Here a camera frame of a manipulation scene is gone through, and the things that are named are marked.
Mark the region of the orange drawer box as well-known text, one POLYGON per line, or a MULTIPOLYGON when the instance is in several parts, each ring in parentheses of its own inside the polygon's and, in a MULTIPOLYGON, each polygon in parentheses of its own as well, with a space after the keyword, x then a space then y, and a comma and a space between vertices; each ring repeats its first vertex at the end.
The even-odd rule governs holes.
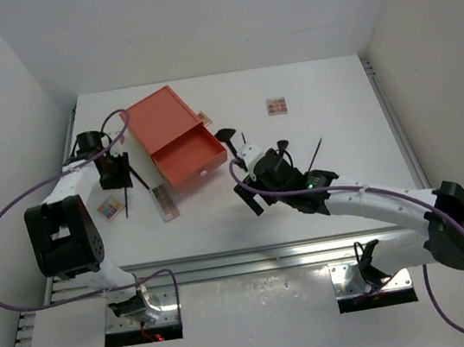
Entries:
POLYGON ((186 103, 167 85, 136 102, 126 111, 130 116, 130 132, 150 157, 201 123, 186 103))

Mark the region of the orange top drawer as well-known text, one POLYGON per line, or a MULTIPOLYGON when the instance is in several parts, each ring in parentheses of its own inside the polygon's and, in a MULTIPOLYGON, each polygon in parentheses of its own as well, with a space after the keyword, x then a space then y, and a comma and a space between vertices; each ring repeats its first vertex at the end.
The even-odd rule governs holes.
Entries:
POLYGON ((152 154, 151 159, 176 193, 200 184, 227 161, 227 150, 202 123, 152 154))

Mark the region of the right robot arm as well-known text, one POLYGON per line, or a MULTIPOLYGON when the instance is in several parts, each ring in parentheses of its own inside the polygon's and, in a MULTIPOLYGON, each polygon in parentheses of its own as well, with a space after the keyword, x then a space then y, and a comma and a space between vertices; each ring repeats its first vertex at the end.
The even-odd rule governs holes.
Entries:
POLYGON ((386 242, 366 243, 358 259, 362 281, 372 287, 400 268, 439 263, 464 271, 464 188, 443 181, 438 188, 385 189, 350 180, 337 173, 302 173, 275 149, 244 152, 231 161, 247 176, 237 179, 234 191, 257 215, 278 202, 303 214, 352 216, 393 224, 406 233, 386 242))

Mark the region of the black angled powder brush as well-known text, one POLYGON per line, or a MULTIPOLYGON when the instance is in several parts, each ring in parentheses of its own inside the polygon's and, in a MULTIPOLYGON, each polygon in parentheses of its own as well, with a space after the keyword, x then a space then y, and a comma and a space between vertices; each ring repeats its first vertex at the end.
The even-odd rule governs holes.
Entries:
POLYGON ((277 146, 278 156, 281 157, 281 158, 286 158, 288 160, 288 163, 291 166, 293 166, 294 165, 293 159, 292 159, 290 153, 287 151, 287 149, 289 147, 289 141, 287 141, 287 140, 279 140, 279 141, 277 141, 276 146, 277 146))

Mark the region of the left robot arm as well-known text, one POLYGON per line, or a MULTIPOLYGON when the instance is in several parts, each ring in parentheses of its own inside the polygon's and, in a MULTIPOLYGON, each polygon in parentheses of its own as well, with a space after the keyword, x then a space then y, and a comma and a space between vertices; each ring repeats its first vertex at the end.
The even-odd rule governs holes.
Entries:
POLYGON ((64 162, 64 176, 23 216, 37 264, 47 277, 101 290, 117 317, 147 323, 157 313, 148 291, 136 284, 134 274, 105 258, 102 236, 86 208, 96 188, 132 187, 123 135, 92 130, 76 138, 77 151, 64 162))

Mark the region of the black fan brush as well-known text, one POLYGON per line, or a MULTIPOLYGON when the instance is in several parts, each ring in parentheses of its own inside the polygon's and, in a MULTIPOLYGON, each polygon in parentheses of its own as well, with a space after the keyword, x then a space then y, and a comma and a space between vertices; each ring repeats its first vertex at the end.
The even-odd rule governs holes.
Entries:
POLYGON ((220 129, 216 132, 214 137, 219 141, 222 142, 224 145, 228 147, 228 150, 231 151, 231 154, 237 158, 237 149, 235 149, 235 146, 232 144, 232 138, 236 134, 235 129, 231 128, 225 128, 225 129, 220 129))

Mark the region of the thin black pencil brush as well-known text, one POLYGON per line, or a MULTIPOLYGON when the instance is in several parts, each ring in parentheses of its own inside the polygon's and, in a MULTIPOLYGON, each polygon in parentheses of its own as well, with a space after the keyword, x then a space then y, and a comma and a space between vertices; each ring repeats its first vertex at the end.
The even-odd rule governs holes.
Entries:
POLYGON ((311 158, 311 161, 310 161, 309 166, 308 166, 308 172, 311 172, 311 170, 313 169, 313 165, 315 164, 316 158, 317 158, 318 153, 320 151, 322 141, 323 141, 323 137, 320 137, 319 141, 317 142, 317 145, 315 147, 314 153, 312 154, 312 158, 311 158))

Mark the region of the black round-head brush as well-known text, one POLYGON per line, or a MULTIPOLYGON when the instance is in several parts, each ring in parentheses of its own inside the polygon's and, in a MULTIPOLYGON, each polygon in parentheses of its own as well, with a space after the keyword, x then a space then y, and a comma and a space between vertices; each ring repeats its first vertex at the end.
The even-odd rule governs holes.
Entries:
POLYGON ((150 191, 151 190, 151 187, 146 183, 146 181, 140 176, 140 174, 137 173, 137 171, 132 167, 132 166, 129 166, 128 167, 129 170, 130 170, 130 175, 136 180, 138 181, 142 187, 145 188, 146 191, 150 191))

